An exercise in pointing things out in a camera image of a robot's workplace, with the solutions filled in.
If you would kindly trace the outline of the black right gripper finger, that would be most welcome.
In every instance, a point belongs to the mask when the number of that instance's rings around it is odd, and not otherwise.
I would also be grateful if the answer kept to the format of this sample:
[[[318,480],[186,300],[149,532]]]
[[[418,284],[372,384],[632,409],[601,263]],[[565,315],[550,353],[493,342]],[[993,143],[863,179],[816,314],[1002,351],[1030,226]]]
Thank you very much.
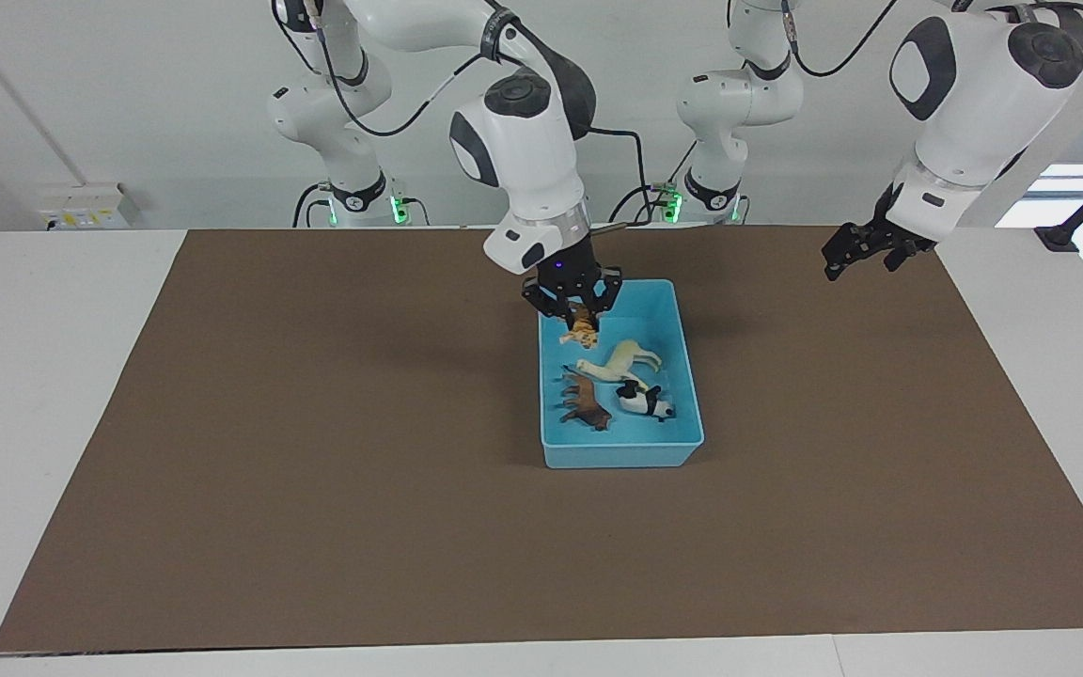
[[[623,274],[619,269],[601,269],[597,282],[589,288],[589,312],[593,317],[601,317],[610,312],[618,301],[619,289],[623,286]]]
[[[523,282],[523,297],[543,317],[567,321],[567,300],[547,291],[538,281]]]

